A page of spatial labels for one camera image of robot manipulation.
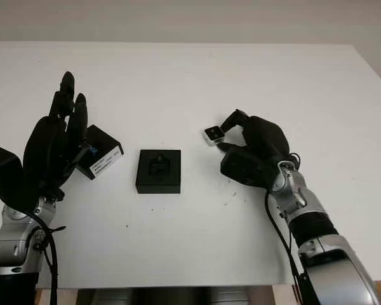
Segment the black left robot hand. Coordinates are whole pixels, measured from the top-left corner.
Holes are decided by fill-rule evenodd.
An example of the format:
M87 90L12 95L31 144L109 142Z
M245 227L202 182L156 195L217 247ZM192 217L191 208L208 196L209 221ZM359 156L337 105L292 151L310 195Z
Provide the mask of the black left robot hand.
M25 183L38 196L62 201L61 186L88 150L86 97L74 95L75 79L67 71L47 116L35 125L23 154Z

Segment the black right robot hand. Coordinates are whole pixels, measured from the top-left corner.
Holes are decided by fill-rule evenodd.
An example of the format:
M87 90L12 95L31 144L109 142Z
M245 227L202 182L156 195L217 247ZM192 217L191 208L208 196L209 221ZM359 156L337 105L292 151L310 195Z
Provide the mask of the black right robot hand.
M240 126L245 145L238 146L221 142L217 146L227 152L230 148L240 149L251 153L265 161L271 158L287 159L290 155L290 146L282 129L275 123L258 116L249 116L236 109L221 125L223 133L227 133L235 126Z

